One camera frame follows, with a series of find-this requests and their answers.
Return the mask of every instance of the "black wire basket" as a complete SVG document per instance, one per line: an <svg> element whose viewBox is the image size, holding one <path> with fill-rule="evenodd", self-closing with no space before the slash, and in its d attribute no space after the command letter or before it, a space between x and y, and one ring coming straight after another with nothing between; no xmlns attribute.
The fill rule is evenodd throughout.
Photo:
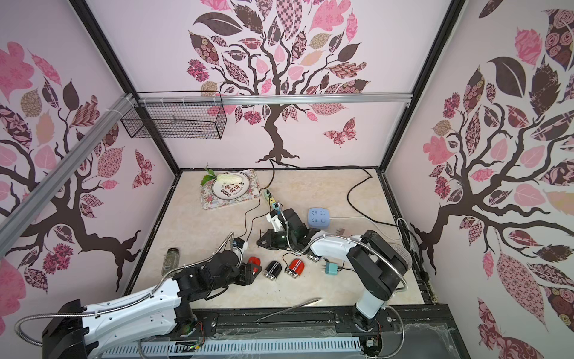
<svg viewBox="0 0 574 359"><path fill-rule="evenodd" d="M218 138L227 116L219 91L185 91L188 96L148 97L182 91L138 92L141 98L122 118L131 138Z"/></svg>

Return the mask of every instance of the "marble floor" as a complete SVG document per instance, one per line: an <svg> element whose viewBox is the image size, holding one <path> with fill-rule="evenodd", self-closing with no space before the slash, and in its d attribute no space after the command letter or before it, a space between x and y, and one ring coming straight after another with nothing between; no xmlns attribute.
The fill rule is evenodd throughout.
<svg viewBox="0 0 574 359"><path fill-rule="evenodd" d="M393 222L377 174L373 169L369 171L373 178L353 190L350 196L351 202L372 218ZM229 232L233 231L237 236L245 231L244 213L255 207L258 199L228 207L203 210L199 191L204 174L204 172L182 174L132 292L158 283L161 278L164 255L168 248L179 248L180 265L193 263L209 257ZM257 176L261 187L264 187L271 180L272 171L257 171ZM311 207L327 208L331 217L357 216L358 213L347 203L347 191L364 178L366 174L360 169L275 171L275 178L269 190L285 209L293 208L303 223L306 223L307 212ZM257 209L247 214L248 233L251 220L268 211L269 206L263 200ZM379 232L389 243L401 244L400 235L395 228L383 225L380 227L383 228L383 233L370 221L362 218L333 219L327 231L335 233L337 229L343 228L345 235L352 235L363 234L366 230L372 229ZM259 239L259 231L264 233L269 228L271 224L265 220L265 217L254 221L244 261L255 256L261 259L263 268L271 260L277 260L285 266L281 260L285 251L258 248L255 244ZM285 256L288 263L293 258L291 254ZM364 289L356 273L341 271L336 276L326 275L323 268L324 261L312 263L306 257L301 258L305 262L305 270L297 279L293 279L286 273L280 274L275 281L259 275L255 282L247 287L231 285L225 294L209 301L197 300L191 303L191 307L289 307L315 297L322 298L317 304L319 306L355 304ZM352 268L349 262L345 262L345 267ZM397 293L389 303L424 304L412 269L406 273L405 279L409 284L408 291Z"/></svg>

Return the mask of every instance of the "metal flexible hose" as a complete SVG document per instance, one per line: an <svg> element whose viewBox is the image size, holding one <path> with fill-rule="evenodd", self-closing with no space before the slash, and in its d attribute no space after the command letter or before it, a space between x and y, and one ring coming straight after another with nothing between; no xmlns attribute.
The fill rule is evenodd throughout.
<svg viewBox="0 0 574 359"><path fill-rule="evenodd" d="M395 308L391 307L391 306L386 306L387 308L391 309L398 318L399 323L401 324L401 332L402 332L402 336L401 336L401 343L398 345L398 348L395 349L394 352L390 353L389 355L385 355L383 357L379 357L379 356L375 356L375 357L370 357L370 356L366 356L369 359L387 359L387 358L392 358L395 355L397 355L398 352L401 351L402 349L402 345L405 343L405 325L402 323L402 319L401 316L399 315L399 313L395 310Z"/></svg>
<svg viewBox="0 0 574 359"><path fill-rule="evenodd" d="M233 232L231 232L230 234L227 235L225 241L223 241L223 243L221 243L221 245L219 246L219 248L217 249L217 251L215 253L219 253L221 251L221 249L223 249L225 247L225 245L230 242L233 239ZM30 343L32 345L36 345L36 346L42 346L42 342L38 341L30 336L28 336L26 333L24 333L24 331L22 330L22 324L24 322L27 321L33 321L36 319L46 319L46 318L85 318L87 316L97 316L97 315L105 315L108 313L112 313L118 310L123 310L132 306L135 306L136 304L140 304L141 302L143 302L144 300L146 300L147 298L151 297L152 295L154 295L159 289L160 287L163 285L163 283L167 280L167 278L169 277L169 275L173 272L176 271L180 271L182 269L185 268L189 268L189 267L193 267L197 264L201 264L204 262L207 262L209 260L211 260L214 257L214 254L212 254L209 258L207 259L203 259L201 261L192 263L192 264L187 264L187 265L183 265L181 267L178 268L174 268L171 271L167 272L160 280L160 282L152 289L151 292L145 294L143 297L139 298L138 300L135 300L131 303L125 304L123 306L120 307L116 307L116 308L112 308L112 309L107 309L107 310L103 310L103 311L99 311L99 312L84 312L84 313L46 313L46 314L34 314L34 315L29 315L29 316L25 316L24 318L21 318L20 320L18 320L16 322L16 324L14 324L14 331L16 332L16 334L22 338L25 342Z"/></svg>

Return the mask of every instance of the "white plate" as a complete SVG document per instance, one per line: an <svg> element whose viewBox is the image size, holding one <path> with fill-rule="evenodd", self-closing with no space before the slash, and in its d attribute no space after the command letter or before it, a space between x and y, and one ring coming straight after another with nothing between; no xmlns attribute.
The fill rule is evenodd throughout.
<svg viewBox="0 0 574 359"><path fill-rule="evenodd" d="M233 175L240 176L243 180L241 183L225 183L218 180L213 181L211 184L211 192L220 199L236 199L247 193L251 182L249 177L243 172L231 171L226 172Z"/></svg>

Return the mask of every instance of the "aluminum rail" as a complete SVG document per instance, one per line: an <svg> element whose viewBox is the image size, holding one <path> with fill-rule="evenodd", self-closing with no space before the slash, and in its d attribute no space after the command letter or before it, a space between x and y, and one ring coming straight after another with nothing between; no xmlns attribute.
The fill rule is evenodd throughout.
<svg viewBox="0 0 574 359"><path fill-rule="evenodd" d="M165 97L141 98L139 103L145 107L147 103L193 103L214 101L213 96L185 96L185 91L164 92ZM350 102L410 102L413 94L410 92L371 92L366 94L320 94L320 95L260 95L260 96L223 96L224 105L281 105L284 103L350 103Z"/></svg>
<svg viewBox="0 0 574 359"><path fill-rule="evenodd" d="M131 94L123 94L118 98L82 140L58 162L56 168L44 177L26 200L0 224L0 259L4 258L6 251L18 240L73 172L80 167L98 142L122 118L120 113L125 114L131 110L133 103L135 100Z"/></svg>

